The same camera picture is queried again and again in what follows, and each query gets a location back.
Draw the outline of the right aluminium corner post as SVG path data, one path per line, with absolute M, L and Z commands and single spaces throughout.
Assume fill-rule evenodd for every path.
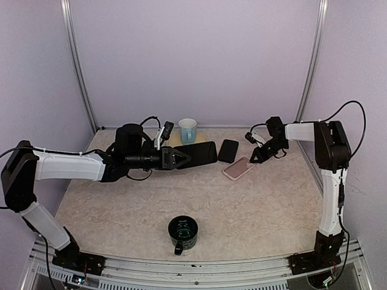
M 296 113 L 295 121 L 301 122 L 304 119 L 307 103 L 310 98 L 311 89 L 314 81 L 314 75 L 317 69 L 317 64 L 320 55 L 320 48 L 323 42 L 324 29 L 328 11 L 328 0 L 319 1 L 319 10 L 317 14 L 316 29 L 314 32 L 314 39 L 311 51 L 311 57 L 308 64 L 307 75 L 302 90 L 300 104 Z

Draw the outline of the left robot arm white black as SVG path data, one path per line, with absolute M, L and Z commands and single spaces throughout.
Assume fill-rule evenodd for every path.
M 37 201 L 36 181 L 46 179 L 84 179 L 102 183 L 128 177 L 132 169 L 173 170 L 191 161 L 191 156 L 163 141 L 170 137 L 173 123 L 166 122 L 154 139 L 140 124 L 118 128 L 115 140 L 106 150 L 59 152 L 33 147 L 22 140 L 8 150 L 10 157 L 1 171 L 6 207 L 22 216 L 26 223 L 56 250 L 58 265 L 77 269 L 85 265 L 85 256 L 70 232 L 61 227 L 52 214 Z

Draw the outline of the left aluminium corner post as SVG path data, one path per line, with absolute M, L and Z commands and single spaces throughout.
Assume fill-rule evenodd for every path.
M 62 10 L 63 22 L 64 22 L 66 34 L 67 34 L 68 44 L 70 47 L 71 60 L 73 63 L 74 72 L 76 75 L 77 85 L 79 87 L 82 104 L 85 109 L 86 118 L 88 120 L 91 131 L 93 133 L 96 133 L 99 127 L 97 124 L 96 116 L 91 104 L 90 97 L 88 95 L 86 81 L 82 71 L 82 64 L 81 64 L 79 52 L 77 49 L 76 34 L 75 34 L 73 18 L 71 14 L 71 3 L 69 0 L 61 0 L 60 7 Z

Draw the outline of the beige plate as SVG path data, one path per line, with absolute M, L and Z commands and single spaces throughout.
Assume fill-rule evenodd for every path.
M 208 138 L 205 134 L 203 134 L 201 132 L 197 132 L 195 143 L 203 143 L 203 142 L 207 142 L 207 141 L 208 141 Z M 181 142 L 180 133 L 176 132 L 176 133 L 172 134 L 170 136 L 170 139 L 168 139 L 166 145 L 170 146 L 170 147 L 182 146 L 183 143 Z

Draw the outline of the aluminium corner post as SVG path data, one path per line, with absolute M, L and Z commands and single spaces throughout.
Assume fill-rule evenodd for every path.
M 302 90 L 300 104 L 296 113 L 295 121 L 301 122 L 304 119 L 307 103 L 310 98 L 311 89 L 314 81 L 314 75 L 317 69 L 317 64 L 320 55 L 320 48 L 323 42 L 324 29 L 328 11 L 328 0 L 319 1 L 319 10 L 317 14 L 316 29 L 314 32 L 314 39 L 311 51 L 311 57 L 308 64 L 307 75 Z
M 73 63 L 74 72 L 76 75 L 77 85 L 79 87 L 82 104 L 85 109 L 86 118 L 88 120 L 91 131 L 93 133 L 96 133 L 99 127 L 97 124 L 96 116 L 91 104 L 90 97 L 88 95 L 86 81 L 82 71 L 82 64 L 81 64 L 79 52 L 77 49 L 76 34 L 75 34 L 73 18 L 71 14 L 71 3 L 69 0 L 61 0 L 60 7 L 62 10 L 63 22 L 64 22 L 66 34 L 67 34 L 68 44 L 70 47 L 71 60 Z

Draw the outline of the pink phone case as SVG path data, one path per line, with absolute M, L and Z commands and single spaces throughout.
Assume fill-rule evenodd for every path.
M 246 157 L 241 157 L 229 166 L 223 169 L 222 173 L 224 176 L 232 181 L 237 181 L 249 171 L 254 168 L 255 164 L 251 163 Z

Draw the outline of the light blue mug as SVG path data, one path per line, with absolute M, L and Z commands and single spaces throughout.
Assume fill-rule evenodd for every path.
M 178 126 L 182 144 L 193 144 L 197 137 L 197 121 L 192 118 L 184 118 L 178 122 Z

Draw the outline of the black mug with green print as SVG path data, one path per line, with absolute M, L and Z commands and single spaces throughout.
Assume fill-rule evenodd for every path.
M 177 216 L 168 225 L 168 233 L 174 245 L 174 254 L 182 255 L 196 245 L 198 237 L 198 224 L 190 216 Z

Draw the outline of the aluminium front rail frame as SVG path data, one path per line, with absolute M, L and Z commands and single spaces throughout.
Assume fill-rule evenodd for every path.
M 100 275 L 46 265 L 53 255 L 42 240 L 35 241 L 19 289 L 309 289 L 308 278 L 321 271 L 294 275 L 288 256 L 230 261 L 187 262 L 107 256 Z

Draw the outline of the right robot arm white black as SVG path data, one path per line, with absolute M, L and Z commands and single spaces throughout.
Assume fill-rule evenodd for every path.
M 351 149 L 340 121 L 284 124 L 271 117 L 265 125 L 271 139 L 256 147 L 251 163 L 263 163 L 289 148 L 291 140 L 314 143 L 314 159 L 323 179 L 323 210 L 313 251 L 294 254 L 289 262 L 293 274 L 324 269 L 341 263 L 339 256 L 345 230 L 342 225 L 345 180 Z

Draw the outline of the purple-edged smartphone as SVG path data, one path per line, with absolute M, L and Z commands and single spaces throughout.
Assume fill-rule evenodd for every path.
M 177 168 L 178 170 L 204 166 L 218 161 L 216 144 L 214 141 L 176 146 L 175 149 L 191 157 L 191 160 L 186 164 L 179 166 Z

